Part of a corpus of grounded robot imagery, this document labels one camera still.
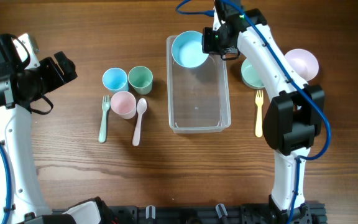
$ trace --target white spoon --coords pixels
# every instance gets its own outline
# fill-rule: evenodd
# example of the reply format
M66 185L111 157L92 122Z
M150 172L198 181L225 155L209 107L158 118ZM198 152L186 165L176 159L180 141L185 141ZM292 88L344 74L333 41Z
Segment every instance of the white spoon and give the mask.
M147 102L144 98L140 99L137 103L137 122L135 127L134 138L132 139L132 145L138 146L140 142L140 129L142 126L142 115L146 112Z

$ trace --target wooden table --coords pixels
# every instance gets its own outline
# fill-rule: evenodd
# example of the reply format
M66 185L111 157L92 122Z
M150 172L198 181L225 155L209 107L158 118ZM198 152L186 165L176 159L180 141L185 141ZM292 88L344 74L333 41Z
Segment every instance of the wooden table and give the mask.
M0 33L31 33L39 58L64 51L78 78L49 93L47 116L33 115L32 145L42 193L51 208L100 196L109 205L184 206L265 203L274 178L273 151L254 136L255 91L242 82L242 61L227 64L232 124L221 133L177 135L168 125L166 39L211 26L205 16L175 14L180 1L0 3ZM312 83L326 93L333 127L326 155L307 163L307 200L325 203L330 223L358 223L358 1L243 1L258 7L283 52L313 52L321 70ZM211 9L194 1L189 11ZM137 65L154 73L146 96L142 142L135 120L109 114L108 140L98 143L108 68ZM47 109L40 101L34 108ZM316 138L312 154L322 147Z

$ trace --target blue cup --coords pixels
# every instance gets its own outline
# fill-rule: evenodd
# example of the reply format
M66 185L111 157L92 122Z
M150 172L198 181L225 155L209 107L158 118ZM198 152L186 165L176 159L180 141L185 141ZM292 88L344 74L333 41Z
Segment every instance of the blue cup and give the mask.
M121 68L110 68L103 74L103 85L113 94L128 91L127 73Z
M203 53L203 35L197 31L181 33L172 44L172 57L182 67L195 68L203 64L208 54Z

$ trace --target green cup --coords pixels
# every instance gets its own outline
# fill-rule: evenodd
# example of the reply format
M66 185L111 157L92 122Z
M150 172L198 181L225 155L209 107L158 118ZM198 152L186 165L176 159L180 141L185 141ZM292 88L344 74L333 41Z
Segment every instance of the green cup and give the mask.
M128 81L138 94L146 95L152 90L153 73L145 66L137 66L129 72Z

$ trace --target fork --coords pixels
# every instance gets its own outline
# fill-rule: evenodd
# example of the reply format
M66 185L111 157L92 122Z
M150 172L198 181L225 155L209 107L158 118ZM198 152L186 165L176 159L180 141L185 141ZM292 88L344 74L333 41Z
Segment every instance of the fork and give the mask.
M99 142L104 143L106 141L106 132L107 132L107 112L110 110L110 96L104 95L102 101L102 123L100 124L99 131Z
M264 91L258 90L256 92L255 104L258 106L258 113L256 117L255 135L262 137L262 105L264 104Z

